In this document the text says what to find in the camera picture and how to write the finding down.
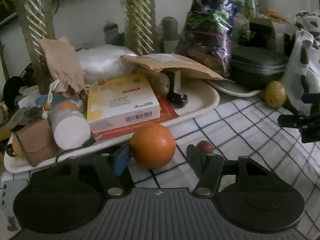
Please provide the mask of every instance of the table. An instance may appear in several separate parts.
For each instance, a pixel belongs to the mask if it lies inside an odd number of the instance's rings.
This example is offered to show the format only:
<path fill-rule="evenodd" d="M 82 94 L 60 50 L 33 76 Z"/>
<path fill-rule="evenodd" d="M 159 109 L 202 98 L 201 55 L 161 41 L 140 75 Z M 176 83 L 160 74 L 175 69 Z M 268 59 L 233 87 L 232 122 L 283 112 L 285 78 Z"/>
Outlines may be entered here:
<path fill-rule="evenodd" d="M 129 170 L 136 187 L 193 190 L 198 178 L 186 161 L 186 149 L 189 144 L 208 140 L 215 146 L 216 154 L 231 160 L 248 155 L 297 189 L 306 204 L 297 230 L 307 239 L 314 239 L 320 233 L 320 142 L 303 144 L 297 129 L 279 127 L 278 116 L 290 114 L 283 108 L 268 108 L 258 97 L 229 99 L 223 99 L 221 105 L 204 115 L 170 127 L 177 148 L 168 165 L 146 170 L 132 158 Z M 5 172 L 0 178 L 1 186 L 5 180 L 29 179 L 33 172 Z M 220 188 L 234 180 L 233 175 L 224 176 Z M 0 239 L 5 240 L 2 227 Z"/>

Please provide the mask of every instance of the logo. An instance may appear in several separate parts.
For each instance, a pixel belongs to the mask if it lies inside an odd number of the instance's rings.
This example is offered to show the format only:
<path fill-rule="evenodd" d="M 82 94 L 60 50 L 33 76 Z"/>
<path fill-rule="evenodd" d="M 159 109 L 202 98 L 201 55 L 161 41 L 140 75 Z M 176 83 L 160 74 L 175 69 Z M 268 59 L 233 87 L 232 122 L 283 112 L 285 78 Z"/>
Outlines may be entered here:
<path fill-rule="evenodd" d="M 153 105 L 153 103 L 152 103 L 152 102 L 148 102 L 148 103 L 144 103 L 143 105 L 140 105 L 140 106 L 136 105 L 134 108 L 139 108 L 139 107 L 144 107 L 144 106 L 150 106 L 150 105 Z"/>
<path fill-rule="evenodd" d="M 159 190 L 159 191 L 157 191 L 155 194 L 156 194 L 157 196 L 161 196 L 162 194 L 164 194 L 164 192 L 162 192 L 161 190 Z"/>

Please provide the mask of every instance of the brown leather pouch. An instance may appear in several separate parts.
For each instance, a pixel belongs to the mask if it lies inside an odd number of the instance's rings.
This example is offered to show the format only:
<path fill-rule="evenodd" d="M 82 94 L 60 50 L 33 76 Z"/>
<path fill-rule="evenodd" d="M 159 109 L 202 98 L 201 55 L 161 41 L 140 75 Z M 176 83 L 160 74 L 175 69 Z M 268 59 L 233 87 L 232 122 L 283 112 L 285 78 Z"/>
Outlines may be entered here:
<path fill-rule="evenodd" d="M 26 125 L 16 132 L 16 136 L 26 153 L 28 163 L 33 167 L 59 150 L 46 119 L 38 119 Z"/>

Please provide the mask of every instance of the orange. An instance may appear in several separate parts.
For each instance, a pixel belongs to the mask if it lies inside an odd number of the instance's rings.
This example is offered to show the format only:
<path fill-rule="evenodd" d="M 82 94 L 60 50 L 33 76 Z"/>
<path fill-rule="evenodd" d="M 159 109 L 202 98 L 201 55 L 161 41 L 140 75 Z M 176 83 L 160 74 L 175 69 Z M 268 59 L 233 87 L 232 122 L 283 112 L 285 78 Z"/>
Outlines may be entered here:
<path fill-rule="evenodd" d="M 176 150 L 176 141 L 160 124 L 146 124 L 135 131 L 130 142 L 136 162 L 147 169 L 158 169 L 167 165 Z"/>

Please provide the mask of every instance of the wooden bead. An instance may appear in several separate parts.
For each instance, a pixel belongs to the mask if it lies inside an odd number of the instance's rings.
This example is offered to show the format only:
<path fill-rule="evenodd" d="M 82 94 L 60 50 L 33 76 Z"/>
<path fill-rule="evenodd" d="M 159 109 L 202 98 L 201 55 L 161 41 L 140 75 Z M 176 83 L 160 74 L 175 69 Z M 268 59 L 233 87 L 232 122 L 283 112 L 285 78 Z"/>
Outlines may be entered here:
<path fill-rule="evenodd" d="M 106 80 L 104 78 L 99 78 L 98 79 L 98 84 L 99 85 L 103 85 L 106 82 Z"/>
<path fill-rule="evenodd" d="M 46 111 L 50 111 L 52 109 L 52 105 L 50 103 L 44 103 L 44 109 Z"/>

